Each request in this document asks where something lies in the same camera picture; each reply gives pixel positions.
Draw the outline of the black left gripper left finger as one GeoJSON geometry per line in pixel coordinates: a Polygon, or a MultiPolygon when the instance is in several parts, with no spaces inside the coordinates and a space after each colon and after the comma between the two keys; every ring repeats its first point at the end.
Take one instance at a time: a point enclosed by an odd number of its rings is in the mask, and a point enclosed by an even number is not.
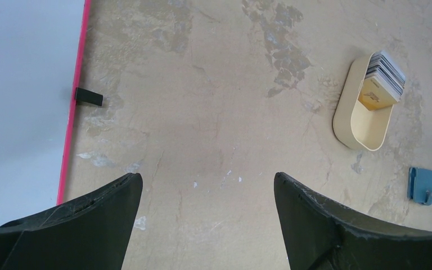
{"type": "Polygon", "coordinates": [[[121,269],[143,190],[138,173],[0,226],[0,269],[121,269]]]}

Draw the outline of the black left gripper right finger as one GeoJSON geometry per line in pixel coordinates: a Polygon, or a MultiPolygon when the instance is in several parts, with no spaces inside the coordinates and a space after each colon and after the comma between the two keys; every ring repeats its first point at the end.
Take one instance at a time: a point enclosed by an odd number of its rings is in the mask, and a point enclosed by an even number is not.
{"type": "Polygon", "coordinates": [[[274,198],[291,269],[432,269],[432,232],[360,213],[284,172],[274,198]]]}

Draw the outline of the blue leather card holder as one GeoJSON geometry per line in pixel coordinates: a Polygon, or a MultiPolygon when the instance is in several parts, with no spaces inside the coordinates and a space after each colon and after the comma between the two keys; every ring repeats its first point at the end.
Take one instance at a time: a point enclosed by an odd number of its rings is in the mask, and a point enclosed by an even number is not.
{"type": "Polygon", "coordinates": [[[407,197],[420,205],[432,205],[432,170],[409,168],[407,197]]]}

